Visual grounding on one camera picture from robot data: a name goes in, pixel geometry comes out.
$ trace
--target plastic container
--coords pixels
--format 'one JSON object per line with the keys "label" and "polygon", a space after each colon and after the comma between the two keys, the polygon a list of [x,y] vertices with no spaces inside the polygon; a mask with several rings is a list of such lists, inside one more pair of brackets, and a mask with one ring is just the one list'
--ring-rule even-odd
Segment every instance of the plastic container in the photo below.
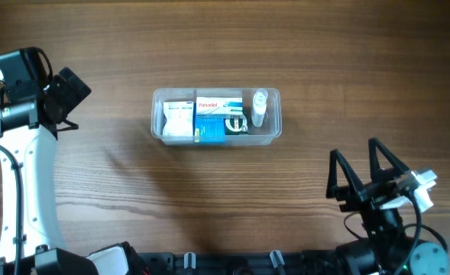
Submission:
{"label": "plastic container", "polygon": [[[268,92],[267,109],[264,121],[260,127],[251,122],[252,102],[258,89]],[[162,135],[164,125],[164,102],[196,102],[196,97],[242,97],[243,109],[247,118],[248,134],[225,135],[215,138],[219,142],[196,142],[194,136],[168,136]],[[160,88],[155,90],[152,104],[151,133],[155,138],[162,140],[166,145],[225,145],[249,146],[268,145],[282,132],[283,122],[280,113],[280,95],[274,88]]]}

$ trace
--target wooden table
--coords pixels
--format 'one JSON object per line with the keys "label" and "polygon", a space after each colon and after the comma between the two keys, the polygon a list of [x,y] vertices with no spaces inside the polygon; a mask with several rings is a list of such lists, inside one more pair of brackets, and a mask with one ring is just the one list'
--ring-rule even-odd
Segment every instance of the wooden table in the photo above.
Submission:
{"label": "wooden table", "polygon": [[[29,46],[92,88],[55,160],[72,252],[121,241],[140,252],[333,249],[354,239],[325,199],[329,151],[368,182],[371,137],[438,174],[423,221],[450,245],[450,2],[0,5],[0,53]],[[270,146],[151,136],[159,87],[253,86],[280,90],[283,133]],[[363,232],[359,217],[349,224]]]}

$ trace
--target brown tabletop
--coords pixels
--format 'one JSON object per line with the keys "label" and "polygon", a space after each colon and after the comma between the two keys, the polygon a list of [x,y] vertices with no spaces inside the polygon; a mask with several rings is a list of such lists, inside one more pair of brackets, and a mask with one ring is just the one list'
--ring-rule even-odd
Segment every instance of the brown tabletop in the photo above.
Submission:
{"label": "brown tabletop", "polygon": [[[450,245],[450,2],[0,5],[0,53],[29,46],[92,88],[54,164],[69,251],[333,249],[354,238],[325,198],[329,151],[367,183],[372,137],[437,173],[423,223]],[[163,146],[150,133],[160,87],[274,87],[282,135]],[[364,234],[359,217],[349,224]]]}

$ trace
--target white bottle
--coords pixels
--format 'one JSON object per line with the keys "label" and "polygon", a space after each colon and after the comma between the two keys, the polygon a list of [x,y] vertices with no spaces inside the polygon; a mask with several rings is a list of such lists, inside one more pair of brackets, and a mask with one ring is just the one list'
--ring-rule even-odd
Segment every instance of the white bottle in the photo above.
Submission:
{"label": "white bottle", "polygon": [[264,121],[265,110],[267,108],[267,97],[269,93],[266,89],[258,89],[254,95],[254,103],[252,105],[252,123],[255,127],[262,126]]}

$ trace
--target transparent storage box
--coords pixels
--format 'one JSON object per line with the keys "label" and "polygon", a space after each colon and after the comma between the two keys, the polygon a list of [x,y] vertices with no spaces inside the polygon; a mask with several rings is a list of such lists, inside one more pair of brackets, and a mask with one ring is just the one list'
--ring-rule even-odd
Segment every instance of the transparent storage box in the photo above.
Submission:
{"label": "transparent storage box", "polygon": [[[267,108],[260,127],[252,123],[252,103],[257,90],[266,89],[268,93]],[[243,98],[243,112],[248,127],[247,134],[225,134],[199,137],[194,134],[163,134],[163,127],[168,122],[163,113],[165,102],[193,102],[194,115],[192,133],[196,126],[196,98]],[[161,88],[154,92],[151,116],[151,133],[166,145],[227,145],[248,146],[268,145],[282,132],[282,116],[280,113],[280,95],[274,88]]]}

